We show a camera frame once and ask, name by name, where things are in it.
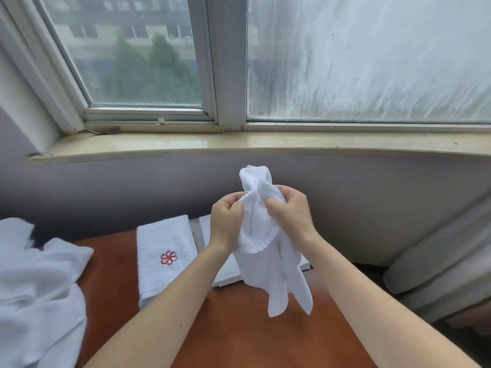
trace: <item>cream window sill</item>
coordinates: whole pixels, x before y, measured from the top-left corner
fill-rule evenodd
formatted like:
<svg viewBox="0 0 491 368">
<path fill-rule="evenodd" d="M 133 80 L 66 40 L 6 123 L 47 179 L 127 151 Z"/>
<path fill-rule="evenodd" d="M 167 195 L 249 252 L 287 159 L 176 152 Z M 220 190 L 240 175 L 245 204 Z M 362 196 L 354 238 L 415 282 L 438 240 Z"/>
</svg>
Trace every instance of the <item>cream window sill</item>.
<svg viewBox="0 0 491 368">
<path fill-rule="evenodd" d="M 59 139 L 36 164 L 161 157 L 171 154 L 371 154 L 491 156 L 491 134 L 229 132 L 77 134 Z"/>
</svg>

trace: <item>green tree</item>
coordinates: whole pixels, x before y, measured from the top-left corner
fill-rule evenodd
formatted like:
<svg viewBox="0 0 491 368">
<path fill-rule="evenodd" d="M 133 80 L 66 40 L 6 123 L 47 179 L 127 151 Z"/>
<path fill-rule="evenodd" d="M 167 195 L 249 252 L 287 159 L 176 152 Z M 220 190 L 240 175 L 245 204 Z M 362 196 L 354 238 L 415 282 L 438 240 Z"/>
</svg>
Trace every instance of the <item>green tree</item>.
<svg viewBox="0 0 491 368">
<path fill-rule="evenodd" d="M 133 104 L 195 104 L 199 82 L 165 36 L 155 34 L 147 56 L 118 35 L 115 71 L 107 90 L 116 102 Z"/>
</svg>

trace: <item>wooden table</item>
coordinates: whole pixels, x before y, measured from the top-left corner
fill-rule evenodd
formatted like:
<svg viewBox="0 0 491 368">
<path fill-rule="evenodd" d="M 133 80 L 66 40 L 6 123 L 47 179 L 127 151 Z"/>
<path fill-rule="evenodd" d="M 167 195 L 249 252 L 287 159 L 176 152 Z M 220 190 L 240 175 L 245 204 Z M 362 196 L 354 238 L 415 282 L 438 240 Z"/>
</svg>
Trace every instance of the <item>wooden table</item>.
<svg viewBox="0 0 491 368">
<path fill-rule="evenodd" d="M 94 249 L 78 282 L 88 319 L 79 368 L 138 313 L 136 242 L 129 231 L 76 243 Z M 270 318 L 267 293 L 243 282 L 210 290 L 172 366 L 376 367 L 319 276 L 304 275 L 314 300 L 310 316 L 290 295 L 286 312 Z"/>
</svg>

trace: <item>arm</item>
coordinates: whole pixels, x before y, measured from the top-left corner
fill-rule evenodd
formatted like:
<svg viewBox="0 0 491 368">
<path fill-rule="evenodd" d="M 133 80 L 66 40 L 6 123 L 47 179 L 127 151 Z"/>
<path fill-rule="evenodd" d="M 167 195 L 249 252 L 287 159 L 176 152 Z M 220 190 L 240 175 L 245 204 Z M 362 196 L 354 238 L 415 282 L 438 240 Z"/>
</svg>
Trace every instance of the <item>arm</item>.
<svg viewBox="0 0 491 368">
<path fill-rule="evenodd" d="M 133 317 L 85 368 L 170 367 L 218 271 L 232 253 L 242 224 L 245 193 L 213 205 L 208 247 L 150 305 Z"/>
<path fill-rule="evenodd" d="M 278 186 L 287 204 L 266 207 L 315 268 L 351 328 L 380 368 L 478 367 L 436 329 L 385 293 L 317 233 L 307 198 Z"/>
</svg>

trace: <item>hand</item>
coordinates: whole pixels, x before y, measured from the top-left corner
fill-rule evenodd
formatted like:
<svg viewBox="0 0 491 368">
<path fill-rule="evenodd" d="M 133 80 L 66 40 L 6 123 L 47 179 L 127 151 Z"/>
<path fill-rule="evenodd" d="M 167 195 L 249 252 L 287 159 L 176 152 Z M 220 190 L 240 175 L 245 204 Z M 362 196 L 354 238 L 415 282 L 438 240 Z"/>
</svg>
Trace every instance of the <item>hand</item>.
<svg viewBox="0 0 491 368">
<path fill-rule="evenodd" d="M 276 185 L 286 198 L 287 203 L 280 203 L 276 199 L 267 199 L 266 209 L 280 227 L 290 237 L 297 250 L 303 252 L 308 243 L 319 236 L 308 207 L 307 197 L 294 188 Z"/>
<path fill-rule="evenodd" d="M 241 231 L 244 204 L 238 201 L 247 192 L 224 196 L 212 207 L 209 246 L 224 246 L 230 253 L 237 245 Z"/>
</svg>

